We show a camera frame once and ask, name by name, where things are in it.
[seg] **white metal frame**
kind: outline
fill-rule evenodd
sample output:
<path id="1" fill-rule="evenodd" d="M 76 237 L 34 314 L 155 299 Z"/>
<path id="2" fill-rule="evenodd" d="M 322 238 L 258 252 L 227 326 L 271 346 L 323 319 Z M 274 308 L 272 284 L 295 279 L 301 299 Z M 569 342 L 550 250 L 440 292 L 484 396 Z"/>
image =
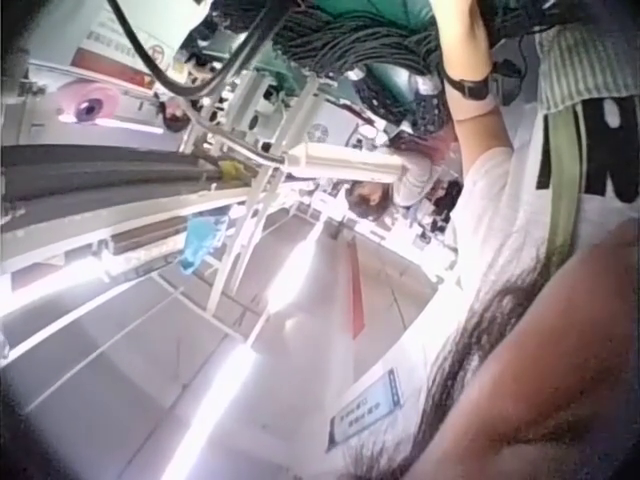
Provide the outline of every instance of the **white metal frame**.
<path id="1" fill-rule="evenodd" d="M 303 140 L 303 136 L 308 130 L 310 123 L 316 117 L 319 107 L 322 102 L 324 102 L 324 97 L 321 97 L 322 102 L 318 102 L 316 97 L 319 85 L 320 82 L 315 76 L 311 76 L 308 79 L 300 97 L 298 97 L 292 108 L 285 115 L 276 133 L 271 153 L 279 155 L 287 147 L 296 145 Z M 281 170 L 276 172 L 273 178 L 271 178 L 272 175 L 273 169 L 268 166 L 263 166 L 254 181 L 252 192 L 247 199 L 246 214 L 238 221 L 236 232 L 227 246 L 211 293 L 209 294 L 206 307 L 206 313 L 208 315 L 212 315 L 216 311 L 222 291 L 230 275 L 232 277 L 230 285 L 232 295 L 235 294 L 240 285 L 249 258 L 262 235 L 268 210 L 271 204 L 278 198 L 278 189 L 285 177 L 285 173 Z M 254 210 L 256 209 L 256 217 L 253 219 Z M 241 256 L 234 270 L 233 266 L 238 254 L 241 254 Z"/>
<path id="2" fill-rule="evenodd" d="M 251 93 L 251 89 L 249 88 L 250 85 L 255 84 L 258 80 L 260 80 L 260 85 L 265 84 L 263 78 L 259 77 L 255 73 L 251 73 L 247 75 L 245 82 L 240 86 L 242 88 L 239 87 L 239 89 L 249 94 Z M 319 107 L 324 102 L 324 97 L 322 95 L 317 95 L 318 86 L 318 79 L 315 76 L 310 77 L 302 94 L 287 113 L 280 125 L 280 128 L 278 129 L 272 147 L 274 154 L 280 155 L 287 148 L 290 148 L 304 140 L 304 134 L 317 115 Z M 212 99 L 212 103 L 204 109 L 203 115 L 211 114 L 213 108 L 215 108 L 216 101 L 217 98 Z M 181 150 L 188 151 L 192 149 L 193 141 L 200 130 L 201 129 L 198 126 L 194 126 L 190 129 L 190 131 L 185 135 Z M 233 122 L 230 122 L 230 125 L 226 126 L 225 131 L 232 130 Z M 209 210 L 215 207 L 238 203 L 245 200 L 245 215 L 238 220 L 235 232 L 231 241 L 228 242 L 227 250 L 222 260 L 218 262 L 213 258 L 207 259 L 207 261 L 211 263 L 213 268 L 217 269 L 218 272 L 212 286 L 206 308 L 202 309 L 200 306 L 195 304 L 182 293 L 182 289 L 167 282 L 159 274 L 153 274 L 152 278 L 170 292 L 170 297 L 154 307 L 147 315 L 141 317 L 130 327 L 121 332 L 113 341 L 121 338 L 128 331 L 135 328 L 135 326 L 147 318 L 150 313 L 159 309 L 169 299 L 176 297 L 187 308 L 205 318 L 214 326 L 220 328 L 225 332 L 225 334 L 252 345 L 269 318 L 270 314 L 268 310 L 262 313 L 258 322 L 246 339 L 242 334 L 236 332 L 233 328 L 216 318 L 214 316 L 214 312 L 218 306 L 220 297 L 223 295 L 223 290 L 229 275 L 232 275 L 231 294 L 229 296 L 233 298 L 233 295 L 240 284 L 240 280 L 242 279 L 242 275 L 246 269 L 249 258 L 251 257 L 258 240 L 263 234 L 269 210 L 278 199 L 285 176 L 285 172 L 282 170 L 274 172 L 274 169 L 271 166 L 263 166 L 259 171 L 257 178 L 253 181 L 251 188 L 213 190 L 210 192 L 200 192 L 196 194 L 136 202 L 88 212 L 81 215 L 75 215 L 72 217 L 56 219 L 4 233 L 2 235 L 0 274 L 14 272 L 30 264 L 41 262 L 56 255 L 60 255 L 68 250 L 94 243 L 116 233 L 135 229 L 175 216 L 189 215 L 191 213 Z M 288 186 L 295 188 L 296 184 L 288 184 Z M 233 265 L 239 254 L 241 254 L 240 259 L 234 271 Z M 88 302 L 83 307 L 65 315 L 48 328 L 38 332 L 23 344 L 18 345 L 9 353 L 9 357 L 5 359 L 0 366 L 6 366 L 11 363 L 49 336 L 55 334 L 77 318 L 80 318 L 84 313 L 104 303 L 108 299 L 113 298 L 130 285 L 131 284 L 116 287 L 112 291 L 107 292 L 107 294 L 100 296 L 94 299 L 94 301 Z M 57 382 L 56 385 L 51 387 L 51 389 L 30 405 L 27 408 L 27 411 L 35 408 L 35 406 L 42 402 L 71 375 L 75 374 L 75 372 L 80 368 L 108 348 L 113 341 L 107 342 L 107 344 L 103 345 L 94 354 L 89 356 L 85 361 L 69 372 L 68 375 L 65 375 L 65 377 Z"/>
<path id="3" fill-rule="evenodd" d="M 2 234 L 1 272 L 15 272 L 116 233 L 238 203 L 250 191 L 250 188 L 242 187 L 147 200 L 6 232 Z"/>

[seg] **black cable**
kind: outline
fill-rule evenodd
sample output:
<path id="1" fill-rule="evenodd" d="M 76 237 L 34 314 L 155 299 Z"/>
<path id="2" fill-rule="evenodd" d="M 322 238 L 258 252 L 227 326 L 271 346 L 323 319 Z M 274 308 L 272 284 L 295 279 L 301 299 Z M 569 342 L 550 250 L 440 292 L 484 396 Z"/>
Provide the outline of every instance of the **black cable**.
<path id="1" fill-rule="evenodd" d="M 480 6 L 491 45 L 495 46 L 506 38 L 581 18 L 576 8 L 579 2 L 565 0 L 543 9 L 537 0 L 519 0 L 514 6 L 480 0 Z M 419 76 L 438 71 L 439 43 L 433 17 L 416 31 L 383 18 L 379 11 L 333 16 L 309 1 L 304 3 L 306 8 L 289 15 L 274 35 L 277 52 L 320 78 L 337 80 L 356 68 L 365 71 L 366 77 L 354 83 L 356 93 L 372 113 L 396 126 L 409 120 L 416 131 L 428 132 L 446 120 L 424 124 L 427 119 L 421 102 L 404 105 L 367 68 L 390 64 Z M 264 5 L 265 0 L 216 0 L 212 14 L 225 28 L 243 33 Z"/>
<path id="2" fill-rule="evenodd" d="M 269 1 L 265 8 L 255 17 L 249 34 L 234 50 L 223 67 L 202 85 L 193 87 L 178 83 L 169 77 L 140 42 L 118 1 L 107 0 L 107 2 L 134 51 L 155 80 L 172 94 L 192 99 L 214 95 L 216 90 L 224 88 L 226 82 L 233 80 L 248 68 L 255 61 L 268 40 L 280 28 L 287 14 L 294 8 L 294 3 L 291 0 Z"/>

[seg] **metal bar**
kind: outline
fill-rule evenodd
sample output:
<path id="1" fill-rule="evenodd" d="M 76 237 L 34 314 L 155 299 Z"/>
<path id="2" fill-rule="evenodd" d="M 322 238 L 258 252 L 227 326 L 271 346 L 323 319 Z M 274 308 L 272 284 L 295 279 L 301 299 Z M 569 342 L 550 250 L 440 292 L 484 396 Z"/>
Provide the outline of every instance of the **metal bar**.
<path id="1" fill-rule="evenodd" d="M 258 334 L 262 330 L 262 327 L 264 327 L 265 323 L 267 323 L 267 320 L 269 319 L 269 317 L 270 317 L 269 311 L 265 310 L 262 316 L 258 319 L 256 326 L 253 327 L 253 330 L 251 330 L 251 333 L 249 334 L 249 338 L 247 339 L 248 346 L 250 347 L 253 346 L 254 342 L 256 341 L 256 338 L 258 338 Z"/>
<path id="2" fill-rule="evenodd" d="M 234 337 L 234 338 L 237 338 L 238 340 L 241 340 L 242 342 L 245 341 L 245 338 L 240 333 L 236 332 L 234 329 L 229 327 L 226 323 L 223 323 L 221 320 L 217 319 L 213 315 L 208 315 L 202 308 L 200 308 L 198 305 L 196 305 L 191 299 L 185 297 L 180 292 L 181 289 L 171 285 L 164 278 L 162 278 L 159 274 L 154 273 L 153 275 L 151 275 L 151 277 L 155 281 L 157 281 L 160 285 L 162 285 L 166 290 L 171 292 L 172 294 L 175 294 L 176 292 L 179 292 L 179 293 L 177 293 L 176 298 L 178 300 L 180 300 L 189 310 L 191 310 L 192 312 L 198 314 L 199 316 L 201 316 L 202 318 L 207 320 L 212 325 L 218 327 L 220 330 L 222 330 L 227 335 L 229 335 L 231 337 Z"/>
<path id="3" fill-rule="evenodd" d="M 75 78 L 81 78 L 84 80 L 91 80 L 93 82 L 102 83 L 104 85 L 112 86 L 118 89 L 121 93 L 130 96 L 132 98 L 137 98 L 143 101 L 153 101 L 153 95 L 150 90 L 147 90 L 142 87 L 135 86 L 133 84 L 124 82 L 122 80 L 118 80 L 114 77 L 109 77 L 107 75 L 102 75 L 99 73 L 91 72 L 89 70 L 84 70 L 81 68 L 71 67 L 68 65 L 56 65 L 49 62 L 43 62 L 41 60 L 29 59 L 29 74 L 30 77 L 35 79 L 36 81 L 42 80 L 38 73 L 39 70 L 44 72 L 56 73 L 58 75 L 70 75 Z M 67 82 L 69 79 L 66 78 L 60 81 L 60 85 Z"/>
<path id="4" fill-rule="evenodd" d="M 276 178 L 273 180 L 273 183 L 269 186 L 269 190 L 264 198 L 264 203 L 262 209 L 258 213 L 258 216 L 255 219 L 254 228 L 246 241 L 245 248 L 242 250 L 240 254 L 240 259 L 236 265 L 236 268 L 231 276 L 231 285 L 230 291 L 231 294 L 235 294 L 238 290 L 238 286 L 240 285 L 240 280 L 242 280 L 242 275 L 244 274 L 245 269 L 247 268 L 247 264 L 249 263 L 249 258 L 251 258 L 251 254 L 253 250 L 256 248 L 260 237 L 262 236 L 262 230 L 264 229 L 264 222 L 267 219 L 267 215 L 269 214 L 269 208 L 278 198 L 278 188 L 282 184 L 284 180 L 284 172 L 282 170 L 276 173 Z"/>
<path id="5" fill-rule="evenodd" d="M 272 170 L 270 167 L 262 167 L 260 173 L 258 174 L 258 177 L 254 181 L 251 193 L 247 198 L 246 214 L 243 218 L 238 220 L 236 231 L 233 234 L 233 238 L 231 239 L 231 241 L 227 244 L 227 250 L 222 257 L 220 267 L 218 267 L 218 273 L 216 275 L 215 281 L 213 282 L 213 288 L 211 289 L 209 300 L 207 301 L 207 314 L 212 315 L 216 311 L 216 307 L 218 306 L 218 302 L 220 301 L 220 295 L 222 294 L 222 290 L 224 290 L 224 285 L 227 281 L 227 277 L 229 276 L 229 273 L 231 273 L 231 268 L 233 266 L 235 257 L 242 247 L 241 239 L 244 237 L 246 225 L 248 223 L 248 220 L 251 218 L 253 209 L 256 207 L 258 201 L 260 200 L 262 191 L 264 190 L 264 187 L 266 186 L 267 181 L 271 176 L 271 171 Z"/>
<path id="6" fill-rule="evenodd" d="M 233 134 L 225 131 L 224 129 L 208 124 L 200 115 L 198 115 L 198 112 L 196 112 L 188 102 L 184 101 L 182 107 L 184 111 L 189 115 L 191 120 L 195 122 L 200 128 L 206 130 L 217 140 L 226 143 L 241 154 L 251 158 L 261 165 L 267 165 L 271 167 L 281 167 L 284 165 L 283 158 L 262 152 L 253 147 L 253 145 L 249 144 L 248 142 L 236 138 Z"/>
<path id="7" fill-rule="evenodd" d="M 49 389 L 47 389 L 47 391 L 45 391 L 42 395 L 40 395 L 33 403 L 31 403 L 31 405 L 29 405 L 26 409 L 24 413 L 29 413 L 31 412 L 34 408 L 36 408 L 38 405 L 40 405 L 43 401 L 45 401 L 47 399 L 47 397 L 49 395 L 51 395 L 53 392 L 55 392 L 58 388 L 60 388 L 60 386 L 66 382 L 67 380 L 69 380 L 71 377 L 73 377 L 76 373 L 78 373 L 80 370 L 82 370 L 82 368 L 84 368 L 85 366 L 87 366 L 89 363 L 91 363 L 95 358 L 97 358 L 102 352 L 104 352 L 106 349 L 108 349 L 111 345 L 113 345 L 114 343 L 116 343 L 118 340 L 120 340 L 122 337 L 124 337 L 127 333 L 129 333 L 131 330 L 133 330 L 134 328 L 136 328 L 138 325 L 140 325 L 142 322 L 144 322 L 147 318 L 149 318 L 152 314 L 154 314 L 155 312 L 157 312 L 158 310 L 160 310 L 162 307 L 164 307 L 167 303 L 169 303 L 173 297 L 175 295 L 177 295 L 178 293 L 180 293 L 181 289 L 176 290 L 175 292 L 173 292 L 170 296 L 168 296 L 167 298 L 165 298 L 162 302 L 158 303 L 157 305 L 155 305 L 151 310 L 149 310 L 147 313 L 145 313 L 143 316 L 141 316 L 138 320 L 136 320 L 135 322 L 133 322 L 131 325 L 129 325 L 127 328 L 125 328 L 124 330 L 122 330 L 118 335 L 116 335 L 115 337 L 113 337 L 111 340 L 109 340 L 107 343 L 105 343 L 104 345 L 102 345 L 98 350 L 96 350 L 95 352 L 93 352 L 91 355 L 89 355 L 87 358 L 85 358 L 82 362 L 80 362 L 78 365 L 76 365 L 74 368 L 72 368 L 69 372 L 67 372 L 60 380 L 58 380 L 56 383 L 54 383 Z"/>
<path id="8" fill-rule="evenodd" d="M 293 147 L 299 143 L 298 140 L 292 138 L 292 132 L 296 130 L 294 127 L 301 121 L 301 117 L 309 110 L 313 103 L 313 96 L 318 91 L 319 86 L 320 81 L 318 80 L 318 77 L 311 74 L 307 79 L 304 89 L 300 92 L 300 96 L 297 98 L 291 109 L 287 112 L 283 122 L 280 124 L 278 132 L 273 140 L 270 153 L 273 155 L 281 155 L 287 148 Z"/>
<path id="9" fill-rule="evenodd" d="M 62 330 L 64 327 L 66 327 L 70 323 L 76 321 L 77 319 L 79 319 L 83 315 L 86 315 L 91 310 L 99 307 L 103 303 L 106 303 L 107 301 L 111 300 L 113 297 L 115 297 L 115 296 L 119 295 L 120 293 L 124 292 L 125 290 L 129 289 L 130 287 L 132 287 L 136 283 L 137 283 L 137 281 L 133 281 L 133 282 L 123 283 L 121 285 L 118 285 L 118 286 L 112 288 L 111 290 L 103 293 L 102 295 L 98 295 L 93 300 L 85 303 L 84 305 L 76 308 L 75 310 L 67 313 L 66 315 L 64 315 L 63 317 L 59 318 L 58 320 L 56 320 L 55 322 L 51 323 L 50 325 L 47 325 L 45 328 L 40 330 L 35 335 L 32 335 L 30 338 L 28 338 L 27 340 L 22 342 L 17 347 L 12 348 L 10 353 L 9 353 L 9 357 L 7 359 L 5 359 L 4 361 L 0 362 L 0 368 L 6 367 L 11 362 L 17 360 L 18 358 L 20 358 L 22 355 L 27 353 L 29 350 L 31 350 L 35 346 L 37 346 L 40 343 L 44 342 L 51 335 L 59 332 L 60 330 Z"/>
<path id="10" fill-rule="evenodd" d="M 189 215 L 243 201 L 251 189 L 243 187 L 200 192 L 96 210 L 60 218 L 2 234 L 2 273 L 91 244 L 113 234 L 171 217 Z"/>

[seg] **white t-shirt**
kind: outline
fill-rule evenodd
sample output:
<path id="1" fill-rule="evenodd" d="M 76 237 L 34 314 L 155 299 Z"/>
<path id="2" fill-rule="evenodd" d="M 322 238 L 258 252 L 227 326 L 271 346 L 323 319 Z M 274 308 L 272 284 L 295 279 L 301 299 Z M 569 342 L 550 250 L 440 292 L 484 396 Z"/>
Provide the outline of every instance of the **white t-shirt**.
<path id="1" fill-rule="evenodd" d="M 452 213 L 459 252 L 457 268 L 469 301 L 479 287 L 507 280 L 545 251 L 551 190 L 538 185 L 543 175 L 544 117 L 536 115 L 533 126 L 524 123 L 521 130 L 530 133 L 530 141 L 520 138 L 514 142 L 515 150 L 496 148 L 478 159 L 464 179 L 462 195 Z M 610 173 L 605 170 L 605 175 L 604 195 L 583 193 L 580 197 L 576 248 L 593 245 L 624 220 L 640 216 L 638 195 L 631 203 L 621 201 Z M 627 180 L 636 188 L 634 179 Z"/>
<path id="2" fill-rule="evenodd" d="M 419 154 L 402 152 L 402 174 L 393 183 L 393 203 L 410 207 L 427 194 L 442 173 L 443 168 Z"/>

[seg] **person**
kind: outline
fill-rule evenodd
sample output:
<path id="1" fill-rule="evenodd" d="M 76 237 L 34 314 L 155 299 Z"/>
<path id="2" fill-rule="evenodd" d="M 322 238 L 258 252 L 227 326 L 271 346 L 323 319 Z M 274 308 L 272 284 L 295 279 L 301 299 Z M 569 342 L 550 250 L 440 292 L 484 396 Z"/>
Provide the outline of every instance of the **person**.
<path id="1" fill-rule="evenodd" d="M 453 222 L 470 308 L 431 367 L 403 455 L 364 445 L 349 476 L 637 478 L 624 477 L 640 433 L 637 30 L 628 41 L 621 18 L 617 32 L 571 24 L 540 34 L 537 117 L 514 151 L 484 90 L 492 61 L 477 0 L 431 6 L 462 152 Z M 611 18 L 597 7 L 584 3 L 592 18 Z M 556 160 L 584 172 L 572 235 L 557 244 L 552 198 L 568 197 L 552 191 Z"/>
<path id="2" fill-rule="evenodd" d="M 386 151 L 402 157 L 401 176 L 393 184 L 352 182 L 346 191 L 349 209 L 359 218 L 376 222 L 392 205 L 412 207 L 442 173 L 442 164 L 454 140 L 453 125 L 448 124 L 420 146 L 412 145 L 415 142 L 390 145 Z"/>

